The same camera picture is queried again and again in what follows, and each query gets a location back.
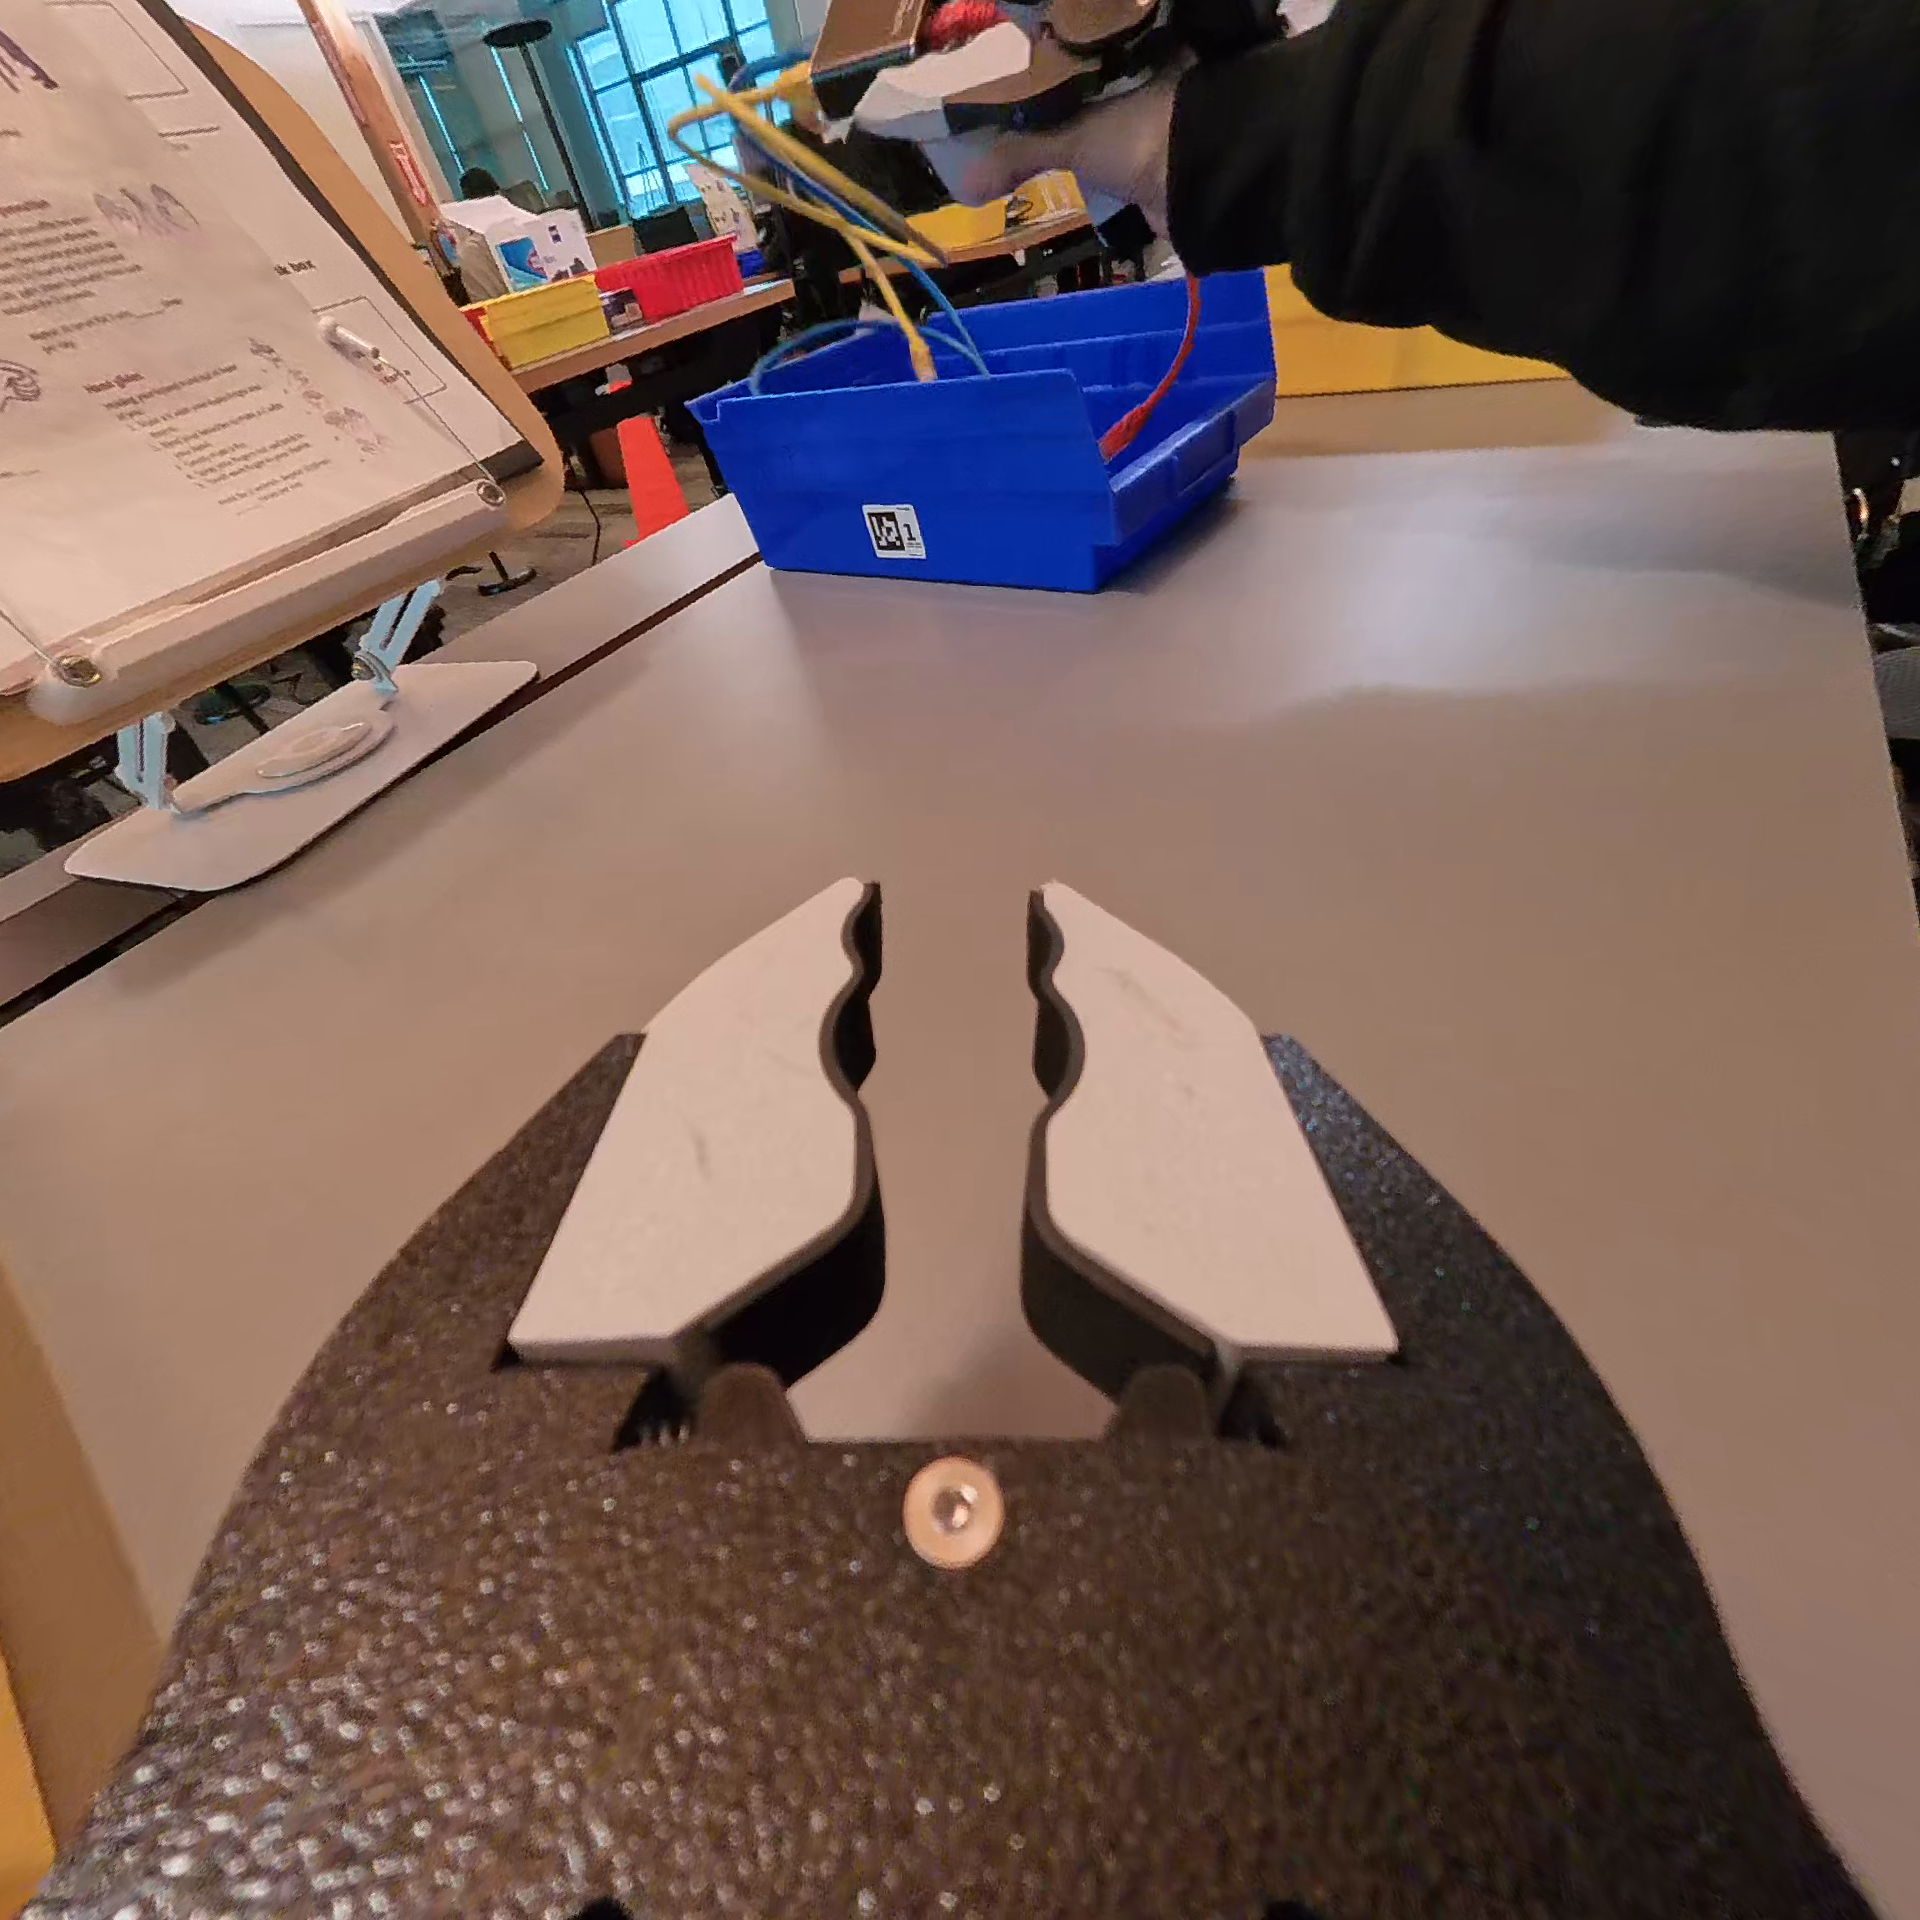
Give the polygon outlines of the blue plastic bin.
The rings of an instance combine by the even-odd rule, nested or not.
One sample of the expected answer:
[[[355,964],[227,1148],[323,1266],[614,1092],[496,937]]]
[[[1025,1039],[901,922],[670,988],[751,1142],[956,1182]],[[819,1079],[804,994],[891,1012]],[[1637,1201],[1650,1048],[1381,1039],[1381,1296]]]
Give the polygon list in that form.
[[[1261,271],[855,323],[691,398],[765,566],[1090,594],[1274,419]]]

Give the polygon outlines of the grey desk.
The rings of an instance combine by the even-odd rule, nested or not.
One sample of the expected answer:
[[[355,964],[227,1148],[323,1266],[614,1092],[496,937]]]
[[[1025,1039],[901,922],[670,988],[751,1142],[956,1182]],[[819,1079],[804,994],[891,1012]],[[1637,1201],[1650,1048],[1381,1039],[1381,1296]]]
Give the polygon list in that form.
[[[1916,922],[1833,450],[1575,390],[1288,402],[1095,596],[747,566],[5,1022],[4,1279],[162,1634],[425,1215],[850,874],[888,1296],[814,1431],[1098,1421],[1015,1300],[1060,879],[1526,1266],[1916,1917]]]

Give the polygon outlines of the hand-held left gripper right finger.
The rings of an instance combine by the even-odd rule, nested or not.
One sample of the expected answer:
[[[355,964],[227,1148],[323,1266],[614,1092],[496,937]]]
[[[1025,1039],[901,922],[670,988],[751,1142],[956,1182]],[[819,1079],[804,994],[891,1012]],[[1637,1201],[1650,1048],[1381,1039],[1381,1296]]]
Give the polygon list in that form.
[[[1375,1364],[1397,1330],[1252,1018],[1069,883],[1029,895],[1023,1317],[1111,1403],[1207,1412],[1248,1367]]]

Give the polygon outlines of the printed instruction sheet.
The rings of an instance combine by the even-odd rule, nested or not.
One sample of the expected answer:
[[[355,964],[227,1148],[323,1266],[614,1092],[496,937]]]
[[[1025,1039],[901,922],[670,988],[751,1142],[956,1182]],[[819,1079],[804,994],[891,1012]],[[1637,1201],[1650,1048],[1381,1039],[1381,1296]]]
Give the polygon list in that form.
[[[4,2],[4,694],[381,571],[533,461],[159,2]]]

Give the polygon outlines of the black network adapter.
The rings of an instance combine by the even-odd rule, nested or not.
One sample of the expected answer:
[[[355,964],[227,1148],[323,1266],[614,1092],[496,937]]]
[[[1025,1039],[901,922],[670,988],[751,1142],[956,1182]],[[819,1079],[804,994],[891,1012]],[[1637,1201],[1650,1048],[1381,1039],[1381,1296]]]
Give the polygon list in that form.
[[[934,2],[825,2],[811,51],[817,86],[912,63]]]

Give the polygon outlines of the yellow plastic bin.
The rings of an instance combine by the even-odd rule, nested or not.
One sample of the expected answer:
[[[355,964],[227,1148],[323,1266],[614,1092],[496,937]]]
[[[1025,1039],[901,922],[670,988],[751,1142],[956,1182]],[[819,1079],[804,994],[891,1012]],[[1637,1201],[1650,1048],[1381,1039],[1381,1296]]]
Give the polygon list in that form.
[[[909,224],[948,257],[985,257],[1063,238],[1071,227],[1088,227],[1090,214],[1071,173],[1053,171],[993,201],[912,211]]]
[[[1330,320],[1299,294],[1288,269],[1266,269],[1274,381],[1280,398],[1394,394],[1429,390],[1566,381],[1556,365],[1471,350],[1432,325]]]
[[[509,371],[609,340],[593,276],[572,276],[484,304],[492,352]]]

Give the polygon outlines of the white printed carton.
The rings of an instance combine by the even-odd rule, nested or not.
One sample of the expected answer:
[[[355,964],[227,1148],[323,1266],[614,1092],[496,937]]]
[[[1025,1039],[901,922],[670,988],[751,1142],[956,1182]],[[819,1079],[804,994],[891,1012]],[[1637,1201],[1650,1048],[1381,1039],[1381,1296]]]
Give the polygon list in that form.
[[[489,221],[484,238],[506,294],[591,276],[597,269],[586,227],[568,207],[550,211],[509,207],[509,219]]]

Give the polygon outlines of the wooden document stand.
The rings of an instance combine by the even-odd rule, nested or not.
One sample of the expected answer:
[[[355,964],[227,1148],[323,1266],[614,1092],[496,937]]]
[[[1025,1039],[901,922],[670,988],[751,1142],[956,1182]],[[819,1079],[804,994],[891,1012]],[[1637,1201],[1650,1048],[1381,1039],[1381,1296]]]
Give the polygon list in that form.
[[[4,781],[42,774],[60,760],[116,741],[115,781],[132,804],[181,804],[181,785],[215,760],[277,732],[300,709],[323,703],[349,678],[386,681],[406,660],[442,578],[506,537],[538,522],[557,498],[557,447],[513,377],[443,296],[442,280],[367,190],[367,180],[252,59],[187,23],[227,86],[288,145],[371,260],[392,276],[398,299],[472,377],[506,421],[521,433],[533,461],[503,480],[503,520],[457,537],[437,552],[414,552],[381,571],[349,571],[345,582],[310,582],[271,608],[234,608],[227,596],[203,604],[209,631],[187,632],[178,621],[143,631],[143,640],[178,638],[178,648],[139,653],[115,678],[63,676],[4,694]]]

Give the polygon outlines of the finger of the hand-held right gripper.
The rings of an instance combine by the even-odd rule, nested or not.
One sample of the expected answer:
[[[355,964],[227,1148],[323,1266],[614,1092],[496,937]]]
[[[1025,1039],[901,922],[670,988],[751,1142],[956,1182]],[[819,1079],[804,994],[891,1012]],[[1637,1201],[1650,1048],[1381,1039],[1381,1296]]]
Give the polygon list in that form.
[[[1049,89],[1041,34],[972,34],[940,48],[899,42],[852,59],[852,121],[899,141],[1020,132]]]

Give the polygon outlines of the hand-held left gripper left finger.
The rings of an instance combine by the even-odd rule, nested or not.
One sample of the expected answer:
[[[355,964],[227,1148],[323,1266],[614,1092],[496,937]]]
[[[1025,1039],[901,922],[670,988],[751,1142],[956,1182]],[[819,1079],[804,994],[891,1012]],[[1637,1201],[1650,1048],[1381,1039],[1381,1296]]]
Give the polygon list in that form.
[[[875,1318],[877,972],[881,892],[835,879],[649,1018],[506,1332],[517,1362],[631,1362],[691,1403],[731,1364],[794,1387]]]

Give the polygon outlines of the wooden partition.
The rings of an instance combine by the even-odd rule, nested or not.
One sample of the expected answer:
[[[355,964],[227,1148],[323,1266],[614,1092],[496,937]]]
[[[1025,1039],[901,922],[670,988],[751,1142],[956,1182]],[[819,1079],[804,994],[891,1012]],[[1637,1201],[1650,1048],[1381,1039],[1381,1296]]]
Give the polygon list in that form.
[[[4,1279],[4,1669],[51,1850],[81,1835],[127,1753],[162,1650],[56,1370]]]

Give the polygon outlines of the person's right forearm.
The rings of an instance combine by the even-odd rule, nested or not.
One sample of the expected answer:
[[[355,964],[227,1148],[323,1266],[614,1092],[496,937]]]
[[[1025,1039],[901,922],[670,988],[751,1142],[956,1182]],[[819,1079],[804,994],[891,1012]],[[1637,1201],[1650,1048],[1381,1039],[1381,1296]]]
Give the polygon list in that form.
[[[1186,72],[1167,210],[1633,415],[1916,427],[1916,2],[1337,2]]]

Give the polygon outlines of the orange traffic cone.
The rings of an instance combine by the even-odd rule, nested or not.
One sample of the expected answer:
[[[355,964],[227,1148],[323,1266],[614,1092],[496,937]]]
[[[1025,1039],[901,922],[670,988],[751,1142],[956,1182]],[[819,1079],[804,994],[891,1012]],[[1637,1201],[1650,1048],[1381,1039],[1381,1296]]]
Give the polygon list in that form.
[[[689,515],[689,502],[652,419],[617,421],[621,468],[633,514],[633,546]]]

